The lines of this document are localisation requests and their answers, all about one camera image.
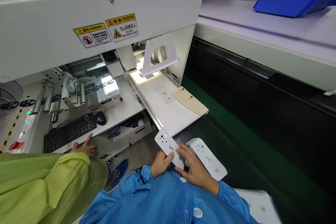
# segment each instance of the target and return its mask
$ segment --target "machine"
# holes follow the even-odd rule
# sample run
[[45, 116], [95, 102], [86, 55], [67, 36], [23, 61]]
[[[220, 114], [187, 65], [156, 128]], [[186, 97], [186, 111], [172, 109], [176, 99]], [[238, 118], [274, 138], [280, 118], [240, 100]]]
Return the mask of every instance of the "machine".
[[23, 95], [0, 104], [11, 112], [1, 121], [1, 152], [46, 152], [46, 134], [101, 111], [105, 124], [48, 152], [65, 153], [93, 133], [108, 159], [155, 128], [174, 136], [207, 113], [195, 97], [171, 94], [201, 2], [2, 0], [0, 82], [16, 82]]

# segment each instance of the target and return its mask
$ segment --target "white bracket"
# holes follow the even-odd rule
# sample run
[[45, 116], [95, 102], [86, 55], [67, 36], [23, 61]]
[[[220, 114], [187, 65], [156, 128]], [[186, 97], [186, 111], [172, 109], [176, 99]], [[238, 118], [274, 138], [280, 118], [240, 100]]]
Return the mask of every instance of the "white bracket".
[[[151, 65], [151, 58], [154, 49], [161, 46], [166, 46], [168, 50], [168, 57], [166, 56], [166, 59], [160, 62], [159, 64]], [[180, 58], [178, 58], [176, 54], [174, 38], [170, 34], [165, 34], [147, 40], [145, 48], [145, 57], [142, 66], [142, 73], [140, 73], [140, 76], [144, 77], [154, 72], [160, 71], [164, 68], [169, 67], [170, 65], [177, 63], [179, 60]]]

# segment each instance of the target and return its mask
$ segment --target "yellow warning sticker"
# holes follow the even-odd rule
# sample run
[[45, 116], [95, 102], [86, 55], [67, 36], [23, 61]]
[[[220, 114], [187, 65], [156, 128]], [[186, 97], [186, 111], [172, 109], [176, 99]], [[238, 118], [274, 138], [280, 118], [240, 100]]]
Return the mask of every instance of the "yellow warning sticker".
[[114, 38], [116, 39], [119, 37], [121, 37], [121, 34], [116, 29], [114, 29]]
[[77, 28], [74, 29], [74, 32], [85, 48], [99, 46], [112, 41], [104, 23]]
[[107, 19], [106, 20], [106, 24], [108, 27], [113, 26], [113, 25], [119, 25], [121, 23], [126, 23], [129, 21], [135, 20], [135, 14], [128, 14], [128, 15], [124, 15], [124, 16], [119, 16], [119, 17], [115, 17], [112, 19]]
[[93, 32], [93, 31], [95, 32], [95, 31], [98, 31], [98, 30], [101, 30], [101, 29], [106, 29], [104, 23], [94, 24], [94, 25], [91, 25], [91, 26], [85, 26], [85, 27], [82, 27], [82, 28], [74, 29], [74, 31], [77, 35], [81, 35], [81, 34]]
[[105, 21], [114, 42], [139, 35], [138, 24], [134, 13], [106, 19]]

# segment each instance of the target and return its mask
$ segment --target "yellow black warning tape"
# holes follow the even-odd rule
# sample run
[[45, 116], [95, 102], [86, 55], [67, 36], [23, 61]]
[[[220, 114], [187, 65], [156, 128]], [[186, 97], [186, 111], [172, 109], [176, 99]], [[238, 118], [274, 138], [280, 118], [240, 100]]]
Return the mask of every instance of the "yellow black warning tape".
[[18, 114], [17, 114], [17, 116], [16, 116], [16, 119], [14, 120], [14, 123], [13, 123], [13, 125], [12, 125], [12, 127], [11, 127], [11, 129], [10, 129], [8, 135], [6, 136], [6, 139], [5, 139], [5, 141], [4, 141], [4, 143], [3, 143], [2, 147], [1, 147], [0, 153], [2, 153], [2, 152], [5, 150], [6, 144], [7, 144], [7, 142], [9, 141], [9, 138], [11, 137], [12, 132], [14, 131], [14, 127], [15, 127], [15, 125], [17, 124], [17, 121], [18, 121], [18, 119], [19, 119], [19, 117], [20, 117], [20, 115], [21, 115], [21, 112], [22, 112], [22, 110], [20, 110], [20, 111], [18, 112]]

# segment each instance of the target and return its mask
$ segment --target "human hand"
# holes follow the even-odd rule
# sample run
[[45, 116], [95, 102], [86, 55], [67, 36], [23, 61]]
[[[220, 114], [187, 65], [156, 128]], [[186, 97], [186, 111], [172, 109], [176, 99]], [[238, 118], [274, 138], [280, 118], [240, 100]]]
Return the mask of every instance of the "human hand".
[[85, 153], [89, 158], [95, 158], [97, 156], [97, 145], [88, 145], [91, 137], [92, 137], [92, 133], [87, 137], [87, 139], [85, 140], [84, 144], [82, 145], [82, 147], [78, 148], [78, 143], [74, 143], [72, 150], [70, 152], [83, 152]]
[[177, 171], [183, 178], [185, 178], [189, 183], [201, 187], [210, 193], [217, 195], [219, 192], [219, 182], [215, 180], [208, 171], [204, 168], [201, 161], [196, 157], [196, 155], [183, 144], [178, 144], [180, 149], [176, 152], [183, 154], [189, 164], [189, 172], [186, 173], [181, 168], [175, 167]]
[[160, 150], [156, 154], [154, 162], [149, 168], [151, 170], [153, 178], [162, 175], [170, 166], [170, 163], [172, 162], [173, 158], [174, 158], [174, 152], [170, 153], [167, 156], [162, 150]]

